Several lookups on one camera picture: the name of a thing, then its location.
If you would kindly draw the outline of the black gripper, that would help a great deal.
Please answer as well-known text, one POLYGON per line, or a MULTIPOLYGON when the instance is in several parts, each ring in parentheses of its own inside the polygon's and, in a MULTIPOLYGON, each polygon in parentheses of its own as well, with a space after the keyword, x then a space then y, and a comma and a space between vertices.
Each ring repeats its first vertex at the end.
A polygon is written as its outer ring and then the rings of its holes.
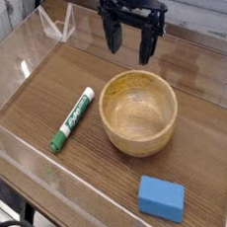
POLYGON ((99 0, 108 48, 116 54, 122 46, 121 23, 140 29, 139 64, 144 66, 155 53, 157 36, 165 31, 168 7, 159 0, 99 0))

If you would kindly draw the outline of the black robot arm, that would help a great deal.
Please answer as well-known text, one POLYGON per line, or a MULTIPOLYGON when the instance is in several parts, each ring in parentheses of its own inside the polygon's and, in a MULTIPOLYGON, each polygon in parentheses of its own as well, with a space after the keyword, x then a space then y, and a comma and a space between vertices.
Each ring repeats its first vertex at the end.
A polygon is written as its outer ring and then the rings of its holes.
POLYGON ((99 0, 109 51, 116 54, 122 46, 122 25, 141 31, 139 64, 144 66, 155 53, 157 38, 165 33, 167 5, 157 0, 99 0))

